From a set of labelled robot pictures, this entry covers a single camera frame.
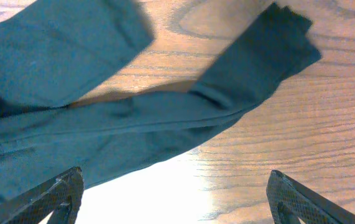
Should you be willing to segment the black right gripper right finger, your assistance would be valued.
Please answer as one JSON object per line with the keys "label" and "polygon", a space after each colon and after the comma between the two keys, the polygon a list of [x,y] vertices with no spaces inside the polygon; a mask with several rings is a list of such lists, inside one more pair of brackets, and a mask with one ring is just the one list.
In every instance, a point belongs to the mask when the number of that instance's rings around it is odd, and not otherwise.
{"label": "black right gripper right finger", "polygon": [[355,224],[355,214],[279,170],[272,170],[267,199],[275,224]]}

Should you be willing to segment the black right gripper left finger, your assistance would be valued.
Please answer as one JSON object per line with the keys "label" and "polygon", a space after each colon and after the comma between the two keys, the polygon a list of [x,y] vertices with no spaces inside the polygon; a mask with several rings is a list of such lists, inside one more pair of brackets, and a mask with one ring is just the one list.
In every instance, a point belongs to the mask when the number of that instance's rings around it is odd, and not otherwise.
{"label": "black right gripper left finger", "polygon": [[72,167],[23,194],[0,204],[0,224],[74,224],[84,191],[80,167]]}

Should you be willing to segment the black leggings with red waistband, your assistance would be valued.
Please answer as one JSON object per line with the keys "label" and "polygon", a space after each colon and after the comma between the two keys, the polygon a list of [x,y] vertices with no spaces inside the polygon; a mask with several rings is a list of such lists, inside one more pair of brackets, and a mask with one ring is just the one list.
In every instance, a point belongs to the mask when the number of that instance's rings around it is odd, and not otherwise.
{"label": "black leggings with red waistband", "polygon": [[134,1],[36,1],[0,22],[0,203],[78,166],[86,188],[237,123],[317,62],[311,20],[271,4],[186,92],[71,104],[153,40]]}

